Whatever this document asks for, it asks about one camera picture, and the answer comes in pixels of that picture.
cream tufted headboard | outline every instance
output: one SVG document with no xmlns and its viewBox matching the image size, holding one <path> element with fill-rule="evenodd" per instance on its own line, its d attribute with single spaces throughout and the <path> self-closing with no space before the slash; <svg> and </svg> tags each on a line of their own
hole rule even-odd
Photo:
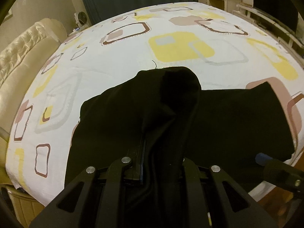
<svg viewBox="0 0 304 228">
<path fill-rule="evenodd" d="M 36 74 L 67 38 L 64 26 L 45 18 L 0 53 L 0 134 L 10 133 L 15 115 Z M 4 183 L 7 142 L 0 138 L 0 184 Z"/>
</svg>

black tv screen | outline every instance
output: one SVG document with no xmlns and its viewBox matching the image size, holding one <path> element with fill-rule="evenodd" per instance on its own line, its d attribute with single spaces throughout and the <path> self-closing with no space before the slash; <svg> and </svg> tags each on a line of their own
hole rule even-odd
<svg viewBox="0 0 304 228">
<path fill-rule="evenodd" d="M 270 14 L 294 32 L 297 30 L 298 11 L 291 0 L 253 0 L 253 7 Z"/>
</svg>

patterned bedsheet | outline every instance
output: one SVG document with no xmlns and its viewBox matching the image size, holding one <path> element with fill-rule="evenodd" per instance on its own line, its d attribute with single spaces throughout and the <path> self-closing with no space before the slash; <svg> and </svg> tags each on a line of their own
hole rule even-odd
<svg viewBox="0 0 304 228">
<path fill-rule="evenodd" d="M 63 189 L 72 132 L 83 102 L 140 70 L 185 66 L 202 89 L 268 81 L 285 111 L 296 152 L 303 147 L 304 71 L 271 36 L 201 3 L 137 9 L 68 38 L 40 70 L 12 127 L 6 169 L 15 187 L 43 205 Z M 256 200 L 273 186 L 250 192 Z"/>
</svg>

